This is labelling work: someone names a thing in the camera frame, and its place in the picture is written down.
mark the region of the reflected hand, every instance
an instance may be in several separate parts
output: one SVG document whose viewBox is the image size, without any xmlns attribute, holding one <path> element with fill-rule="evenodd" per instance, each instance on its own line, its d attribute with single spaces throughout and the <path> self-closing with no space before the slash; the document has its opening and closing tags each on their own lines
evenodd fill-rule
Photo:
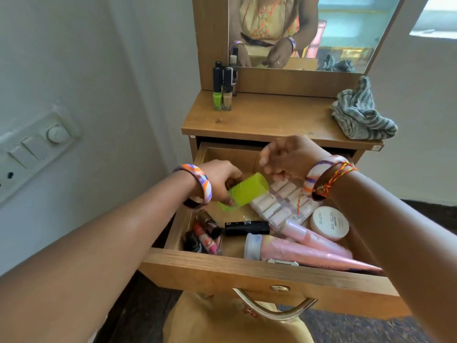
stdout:
<svg viewBox="0 0 457 343">
<path fill-rule="evenodd" d="M 232 165 L 230 161 L 222 160 L 213 160 L 201 164 L 200 169 L 205 173 L 211 183 L 211 189 L 213 190 L 212 201 L 220 201 L 228 206 L 234 204 L 232 198 L 226 189 L 226 182 L 230 180 L 235 180 L 237 182 L 241 181 L 242 172 L 235 166 Z M 200 184 L 197 189 L 199 194 L 197 196 L 202 197 L 203 190 Z"/>
<path fill-rule="evenodd" d="M 241 67 L 252 67 L 251 58 L 246 47 L 241 43 L 235 45 L 235 47 L 238 48 L 238 64 Z"/>
<path fill-rule="evenodd" d="M 328 151 L 307 136 L 289 136 L 278 138 L 262 149 L 259 163 L 276 181 L 291 177 L 304 180 L 316 162 L 328 155 Z"/>
<path fill-rule="evenodd" d="M 289 62 L 293 46 L 288 38 L 282 38 L 271 48 L 264 64 L 269 68 L 283 68 Z"/>
</svg>

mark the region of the floor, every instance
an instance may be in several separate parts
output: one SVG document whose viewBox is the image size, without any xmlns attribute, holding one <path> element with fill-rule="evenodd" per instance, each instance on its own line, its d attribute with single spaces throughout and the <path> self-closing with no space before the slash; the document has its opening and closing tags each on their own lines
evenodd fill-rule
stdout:
<svg viewBox="0 0 457 343">
<path fill-rule="evenodd" d="M 456 207 L 407 203 L 457 233 Z M 166 230 L 155 247 L 164 244 Z M 117 305 L 113 306 L 95 342 L 161 343 L 163 323 L 179 296 L 180 291 L 159 288 L 136 272 Z M 315 343 L 433 343 L 413 317 L 385 321 L 308 310 L 300 318 L 306 323 Z"/>
</svg>

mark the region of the open drawer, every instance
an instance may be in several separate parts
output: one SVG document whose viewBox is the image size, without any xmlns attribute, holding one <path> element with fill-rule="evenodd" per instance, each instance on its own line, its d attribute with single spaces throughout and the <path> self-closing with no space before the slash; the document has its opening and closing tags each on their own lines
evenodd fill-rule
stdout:
<svg viewBox="0 0 457 343">
<path fill-rule="evenodd" d="M 202 143 L 194 163 L 229 160 L 249 176 L 262 172 L 259 155 L 260 149 L 256 147 Z M 259 218 L 249 206 L 225 213 L 211 202 L 206 209 L 220 226 L 243 221 L 245 217 Z M 383 319 L 410 314 L 387 277 L 245 260 L 245 237 L 224 236 L 224 256 L 185 252 L 182 237 L 191 229 L 195 215 L 181 207 L 165 248 L 151 248 L 140 265 L 139 270 L 158 286 L 231 296 L 237 296 L 233 288 L 240 288 L 253 300 L 291 306 L 306 298 L 317 299 L 315 309 Z M 354 259 L 375 264 L 354 230 L 341 244 L 351 249 Z"/>
</svg>

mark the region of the green container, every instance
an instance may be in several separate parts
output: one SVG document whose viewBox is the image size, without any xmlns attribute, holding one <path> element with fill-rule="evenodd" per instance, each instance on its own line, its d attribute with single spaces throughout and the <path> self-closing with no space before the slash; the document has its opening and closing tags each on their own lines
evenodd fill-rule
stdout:
<svg viewBox="0 0 457 343">
<path fill-rule="evenodd" d="M 270 187 L 265 177 L 257 172 L 228 191 L 229 195 L 235 201 L 235 206 L 229 207 L 220 202 L 218 204 L 224 212 L 229 212 L 248 204 L 256 197 L 265 194 L 268 190 L 270 190 Z"/>
</svg>

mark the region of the metal handle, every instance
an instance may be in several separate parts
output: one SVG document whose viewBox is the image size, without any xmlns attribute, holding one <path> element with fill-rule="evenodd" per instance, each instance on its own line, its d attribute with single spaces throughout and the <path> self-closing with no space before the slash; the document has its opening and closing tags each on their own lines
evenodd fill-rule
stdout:
<svg viewBox="0 0 457 343">
<path fill-rule="evenodd" d="M 300 303 L 298 306 L 295 308 L 289 309 L 287 311 L 283 312 L 274 312 L 270 311 L 258 303 L 256 303 L 253 299 L 251 299 L 248 294 L 242 289 L 238 288 L 233 288 L 233 291 L 237 293 L 237 295 L 240 297 L 240 299 L 243 300 L 245 304 L 247 304 L 249 307 L 251 307 L 253 310 L 255 310 L 257 313 L 260 315 L 263 315 L 264 317 L 271 319 L 271 320 L 276 320 L 276 321 L 286 321 L 286 320 L 291 320 L 293 318 L 298 317 L 303 311 L 306 309 L 310 308 L 314 303 L 317 302 L 316 299 L 305 299 L 302 303 Z"/>
</svg>

